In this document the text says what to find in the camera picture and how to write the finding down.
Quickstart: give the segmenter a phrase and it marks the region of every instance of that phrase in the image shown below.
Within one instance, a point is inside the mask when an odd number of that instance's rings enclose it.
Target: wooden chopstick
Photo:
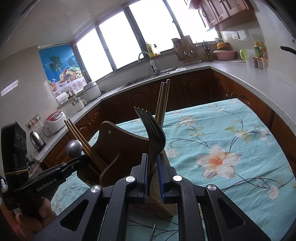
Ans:
[[[156,121],[157,123],[161,126],[162,128],[162,119],[163,119],[163,111],[165,108],[165,99],[166,99],[166,94],[167,94],[167,83],[163,82],[163,88],[161,91],[161,96],[160,96],[160,101],[159,101],[159,108],[158,108],[158,112],[157,112],[157,118]]]
[[[165,93],[165,103],[164,103],[164,109],[163,109],[163,118],[162,118],[162,122],[161,122],[161,127],[163,127],[163,121],[165,119],[165,110],[166,110],[166,105],[168,102],[168,91],[170,88],[170,79],[167,79],[167,85],[166,85],[166,93]]]
[[[72,132],[72,134],[74,135],[74,137],[77,138],[77,140],[79,140],[82,143],[83,151],[85,152],[85,154],[87,154],[91,158],[93,164],[98,168],[98,170],[100,170],[102,172],[105,169],[105,167],[103,166],[103,164],[96,158],[96,156],[93,155],[93,153],[91,152],[91,150],[84,143],[84,141],[80,138],[80,136],[73,129],[73,127],[66,120],[64,120],[64,122],[65,122],[67,128]]]
[[[77,129],[77,127],[72,123],[70,119],[68,119],[69,123],[73,127],[73,129],[77,132],[77,134],[80,136],[80,138],[84,141],[84,143],[87,145],[87,147],[91,150],[91,152],[96,156],[96,158],[105,166],[105,168],[108,166],[104,160],[96,153],[96,151],[92,148],[92,146],[88,143],[88,141],[84,138],[84,136],[80,133],[80,131]]]
[[[158,100],[157,100],[157,106],[156,106],[156,112],[155,112],[155,119],[157,120],[158,118],[158,110],[159,110],[159,105],[160,105],[160,97],[161,97],[161,93],[163,91],[163,84],[164,82],[161,82],[160,84],[160,89],[159,89],[159,94],[158,94]]]

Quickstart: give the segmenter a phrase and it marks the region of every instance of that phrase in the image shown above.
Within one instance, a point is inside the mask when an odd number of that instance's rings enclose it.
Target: dish rack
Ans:
[[[185,64],[201,61],[198,50],[189,35],[181,39],[172,39],[172,42],[179,61],[183,61]]]

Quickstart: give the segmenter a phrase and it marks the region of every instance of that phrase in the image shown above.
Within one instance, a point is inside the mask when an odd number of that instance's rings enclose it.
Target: red and white rice cooker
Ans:
[[[66,115],[61,110],[50,114],[44,121],[44,127],[52,134],[57,133],[65,126]]]

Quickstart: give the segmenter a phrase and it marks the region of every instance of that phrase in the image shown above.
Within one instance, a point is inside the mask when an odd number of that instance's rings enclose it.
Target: faucet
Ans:
[[[147,52],[141,52],[141,53],[139,53],[139,56],[138,56],[138,62],[141,62],[141,60],[140,60],[140,55],[141,55],[141,54],[143,54],[143,55],[144,55],[144,54],[147,54],[147,55],[148,55],[148,57],[149,57],[149,59],[150,59],[150,65],[151,65],[152,70],[153,70],[152,77],[154,77],[154,76],[158,73],[158,68],[156,67],[155,62],[151,59],[150,54],[147,53]]]

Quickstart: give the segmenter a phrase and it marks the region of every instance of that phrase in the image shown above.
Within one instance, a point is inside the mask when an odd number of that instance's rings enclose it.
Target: stainless steel kettle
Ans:
[[[33,146],[35,147],[35,149],[37,150],[37,152],[41,152],[41,150],[45,147],[46,143],[44,142],[44,140],[41,138],[41,136],[38,135],[37,132],[32,131],[30,133],[30,140],[33,144]]]

